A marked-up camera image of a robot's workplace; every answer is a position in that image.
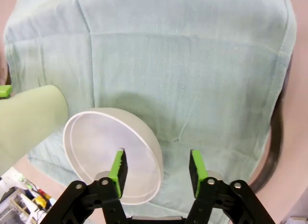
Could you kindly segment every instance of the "white bowl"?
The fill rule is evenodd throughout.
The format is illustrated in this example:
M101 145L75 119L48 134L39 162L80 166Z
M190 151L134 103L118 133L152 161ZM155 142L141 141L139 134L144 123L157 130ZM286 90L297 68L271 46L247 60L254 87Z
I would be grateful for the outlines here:
M74 115L63 134L66 155L87 184L109 171L116 152L124 148L128 174L121 202L137 205L151 200L163 178L163 158L152 130L135 115L117 108L93 108Z

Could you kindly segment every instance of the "screw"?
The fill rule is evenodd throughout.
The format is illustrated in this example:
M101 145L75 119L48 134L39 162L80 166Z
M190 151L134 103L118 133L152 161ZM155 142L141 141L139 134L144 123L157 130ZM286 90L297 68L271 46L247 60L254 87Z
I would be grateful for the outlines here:
M241 186L240 183L237 182L237 183L234 184L234 187L237 188L237 189L240 189L242 186Z
M108 180L102 180L102 185L107 185L108 184Z
M215 181L214 181L213 179L208 179L208 180L207 180L207 183L208 183L208 184L215 184Z

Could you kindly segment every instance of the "light blue cloth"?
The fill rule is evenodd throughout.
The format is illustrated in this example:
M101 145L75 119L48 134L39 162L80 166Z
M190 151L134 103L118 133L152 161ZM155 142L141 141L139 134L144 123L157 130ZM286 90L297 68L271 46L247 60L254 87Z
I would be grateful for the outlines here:
M128 215L187 216L190 149L225 182L254 171L295 30L289 0L18 0L4 39L15 92L53 84L71 115L117 107L154 131L161 189ZM29 159L65 185L78 179L62 130ZM213 211L210 223L226 222Z

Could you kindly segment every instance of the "dark curved metal edge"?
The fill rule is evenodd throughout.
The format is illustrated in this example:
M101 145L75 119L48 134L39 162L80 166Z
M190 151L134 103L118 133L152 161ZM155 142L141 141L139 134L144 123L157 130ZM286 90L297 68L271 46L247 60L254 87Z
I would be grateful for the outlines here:
M292 57L285 75L285 79L282 86L271 120L271 142L269 147L269 153L266 157L265 163L262 167L261 172L257 178L250 184L250 188L256 193L260 191L266 183L270 180L274 174L282 151L283 143L283 119L282 119L282 105L289 81L289 74L291 69Z

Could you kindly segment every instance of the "pale green cylinder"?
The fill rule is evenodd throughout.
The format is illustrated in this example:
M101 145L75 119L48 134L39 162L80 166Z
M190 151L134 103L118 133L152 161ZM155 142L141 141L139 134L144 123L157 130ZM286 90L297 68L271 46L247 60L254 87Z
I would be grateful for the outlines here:
M68 120L68 106L52 85L0 100L0 175Z

